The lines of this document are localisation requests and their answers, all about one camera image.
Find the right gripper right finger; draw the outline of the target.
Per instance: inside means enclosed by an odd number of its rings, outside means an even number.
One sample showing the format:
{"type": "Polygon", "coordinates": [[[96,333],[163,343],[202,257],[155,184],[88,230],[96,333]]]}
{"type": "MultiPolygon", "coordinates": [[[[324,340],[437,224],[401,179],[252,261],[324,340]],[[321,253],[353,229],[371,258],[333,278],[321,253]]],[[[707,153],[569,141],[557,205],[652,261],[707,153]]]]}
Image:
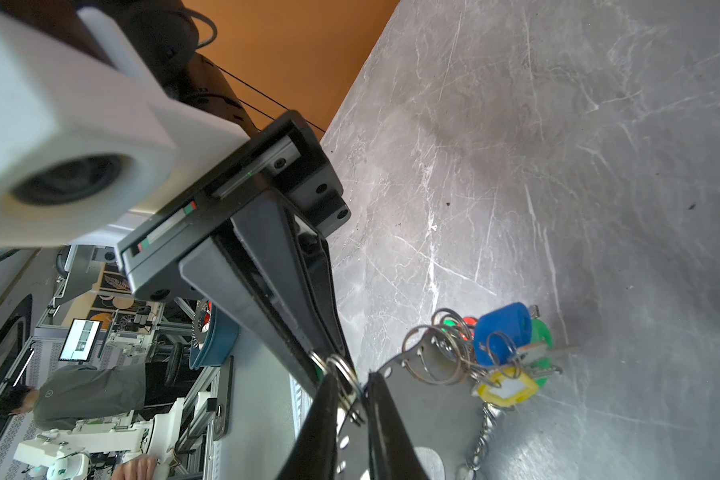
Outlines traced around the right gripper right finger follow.
{"type": "Polygon", "coordinates": [[[428,479],[381,373],[368,376],[365,410],[370,478],[428,479]]]}

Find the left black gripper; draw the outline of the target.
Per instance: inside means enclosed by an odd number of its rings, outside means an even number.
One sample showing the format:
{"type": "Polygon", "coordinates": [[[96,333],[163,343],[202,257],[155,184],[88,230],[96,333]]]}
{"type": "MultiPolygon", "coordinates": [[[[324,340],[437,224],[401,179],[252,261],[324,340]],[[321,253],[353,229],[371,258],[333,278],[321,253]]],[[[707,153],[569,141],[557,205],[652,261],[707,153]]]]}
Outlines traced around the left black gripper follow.
{"type": "Polygon", "coordinates": [[[118,264],[139,300],[198,290],[313,396],[312,356],[348,354],[324,237],[350,216],[311,126],[290,110],[121,240],[118,264]],[[247,262],[220,237],[205,239],[228,220],[247,262]]]}

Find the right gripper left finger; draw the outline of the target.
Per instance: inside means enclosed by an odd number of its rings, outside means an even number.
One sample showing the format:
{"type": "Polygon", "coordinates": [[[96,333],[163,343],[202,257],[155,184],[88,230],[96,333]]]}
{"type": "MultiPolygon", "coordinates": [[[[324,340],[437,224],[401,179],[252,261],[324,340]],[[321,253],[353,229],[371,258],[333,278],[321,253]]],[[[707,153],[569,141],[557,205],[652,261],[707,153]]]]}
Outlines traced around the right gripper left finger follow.
{"type": "Polygon", "coordinates": [[[338,379],[334,374],[325,374],[294,447],[277,479],[335,478],[339,397],[338,379]]]}

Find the grey metal key holder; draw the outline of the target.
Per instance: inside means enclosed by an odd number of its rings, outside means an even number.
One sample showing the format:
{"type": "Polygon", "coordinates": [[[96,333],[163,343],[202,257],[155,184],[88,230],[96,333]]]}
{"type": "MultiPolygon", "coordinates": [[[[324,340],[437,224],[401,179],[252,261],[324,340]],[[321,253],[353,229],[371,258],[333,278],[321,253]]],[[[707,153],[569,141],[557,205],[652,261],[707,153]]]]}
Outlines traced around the grey metal key holder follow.
{"type": "MultiPolygon", "coordinates": [[[[457,312],[438,309],[429,323],[410,330],[400,354],[370,372],[385,377],[416,455],[420,449],[436,454],[447,479],[487,478],[490,443],[505,411],[477,396],[487,372],[473,362],[473,334],[457,312]],[[459,329],[444,326],[445,319],[454,320],[459,329]]],[[[334,479],[371,479],[365,410],[368,377],[360,382],[337,357],[326,365],[344,389],[340,399],[348,403],[337,432],[334,479]]]]}

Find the blue key tag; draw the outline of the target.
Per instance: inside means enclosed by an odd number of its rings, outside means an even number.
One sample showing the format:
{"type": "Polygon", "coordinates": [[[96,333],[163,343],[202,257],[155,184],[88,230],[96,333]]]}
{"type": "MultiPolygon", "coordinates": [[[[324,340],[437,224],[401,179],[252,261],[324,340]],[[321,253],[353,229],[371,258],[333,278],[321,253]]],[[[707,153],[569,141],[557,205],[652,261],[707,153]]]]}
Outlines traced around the blue key tag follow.
{"type": "Polygon", "coordinates": [[[476,362],[485,367],[506,364],[511,347],[531,342],[532,319],[528,307],[512,303],[481,316],[474,328],[473,348],[476,362]]]}

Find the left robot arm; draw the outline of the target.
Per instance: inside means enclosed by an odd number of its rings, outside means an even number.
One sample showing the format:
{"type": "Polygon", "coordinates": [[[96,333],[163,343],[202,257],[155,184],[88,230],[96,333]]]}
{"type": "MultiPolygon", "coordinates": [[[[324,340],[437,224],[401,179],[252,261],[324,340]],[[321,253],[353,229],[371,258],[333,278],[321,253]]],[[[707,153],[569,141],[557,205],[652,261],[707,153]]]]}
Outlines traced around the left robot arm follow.
{"type": "Polygon", "coordinates": [[[350,210],[309,123],[252,124],[180,1],[0,1],[0,248],[112,231],[142,300],[207,299],[308,392],[348,360],[327,239],[350,210]]]}

